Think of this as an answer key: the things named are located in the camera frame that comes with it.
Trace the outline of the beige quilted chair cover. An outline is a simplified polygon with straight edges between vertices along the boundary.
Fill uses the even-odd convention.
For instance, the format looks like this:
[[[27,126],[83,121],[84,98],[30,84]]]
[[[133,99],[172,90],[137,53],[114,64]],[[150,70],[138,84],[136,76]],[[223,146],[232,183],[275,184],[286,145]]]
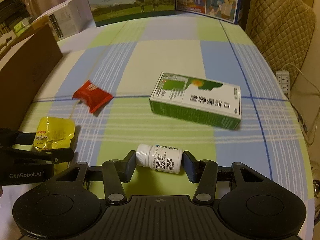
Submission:
[[[295,82],[315,25],[315,13],[302,0],[251,0],[245,32],[272,71],[286,66]]]

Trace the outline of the red snack packet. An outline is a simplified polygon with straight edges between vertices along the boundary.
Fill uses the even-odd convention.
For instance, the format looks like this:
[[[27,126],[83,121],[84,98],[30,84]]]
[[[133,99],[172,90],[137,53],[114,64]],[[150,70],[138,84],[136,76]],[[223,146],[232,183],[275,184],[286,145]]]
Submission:
[[[103,105],[109,103],[113,96],[87,80],[74,92],[72,98],[84,102],[89,107],[89,113],[94,114]]]

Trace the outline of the green white spray medicine box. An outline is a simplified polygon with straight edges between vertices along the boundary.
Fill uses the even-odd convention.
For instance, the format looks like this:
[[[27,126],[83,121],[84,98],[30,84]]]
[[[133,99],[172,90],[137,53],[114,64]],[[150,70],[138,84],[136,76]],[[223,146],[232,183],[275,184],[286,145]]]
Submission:
[[[239,86],[163,72],[150,95],[153,113],[235,130],[242,119]]]

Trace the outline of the white medicine bottle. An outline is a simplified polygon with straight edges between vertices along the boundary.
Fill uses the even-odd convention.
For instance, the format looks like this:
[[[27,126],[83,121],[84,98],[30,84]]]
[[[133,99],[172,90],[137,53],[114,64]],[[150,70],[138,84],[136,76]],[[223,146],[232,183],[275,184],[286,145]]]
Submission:
[[[140,144],[136,150],[136,164],[155,171],[178,174],[183,150],[164,145]]]

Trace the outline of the green tissue packs stack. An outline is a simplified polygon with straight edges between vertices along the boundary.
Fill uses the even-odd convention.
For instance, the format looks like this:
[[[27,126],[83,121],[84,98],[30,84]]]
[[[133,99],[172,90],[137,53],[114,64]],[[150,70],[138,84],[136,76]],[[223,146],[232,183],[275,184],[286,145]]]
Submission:
[[[27,18],[21,20],[14,26],[14,33],[19,37],[23,32],[25,32],[30,27],[30,23]]]

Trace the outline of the white appliance box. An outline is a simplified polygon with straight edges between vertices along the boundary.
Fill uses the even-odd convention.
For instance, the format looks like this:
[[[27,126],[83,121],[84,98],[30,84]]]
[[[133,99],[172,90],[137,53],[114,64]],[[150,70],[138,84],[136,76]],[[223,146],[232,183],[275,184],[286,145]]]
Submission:
[[[49,25],[56,41],[81,32],[87,24],[87,17],[81,0],[67,0],[52,7],[32,22],[34,29]]]

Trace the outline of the yellow snack packet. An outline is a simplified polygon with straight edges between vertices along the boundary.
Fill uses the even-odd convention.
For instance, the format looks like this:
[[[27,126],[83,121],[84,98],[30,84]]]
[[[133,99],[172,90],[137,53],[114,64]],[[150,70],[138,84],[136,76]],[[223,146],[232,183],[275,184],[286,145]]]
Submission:
[[[71,119],[42,117],[35,134],[33,147],[39,152],[69,148],[75,133],[75,123]]]

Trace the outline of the brown cardboard shoe box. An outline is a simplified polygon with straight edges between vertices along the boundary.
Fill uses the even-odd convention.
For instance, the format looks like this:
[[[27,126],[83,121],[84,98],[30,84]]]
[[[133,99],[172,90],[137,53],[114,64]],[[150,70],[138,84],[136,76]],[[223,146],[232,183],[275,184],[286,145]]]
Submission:
[[[1,64],[1,128],[17,130],[62,53],[48,25],[25,39]]]

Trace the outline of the white power strip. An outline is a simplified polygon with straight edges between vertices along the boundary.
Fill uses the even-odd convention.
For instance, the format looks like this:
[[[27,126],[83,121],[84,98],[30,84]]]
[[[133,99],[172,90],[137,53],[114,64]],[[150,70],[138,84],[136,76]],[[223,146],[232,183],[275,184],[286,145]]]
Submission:
[[[287,70],[276,71],[276,78],[285,96],[290,96],[290,75]]]

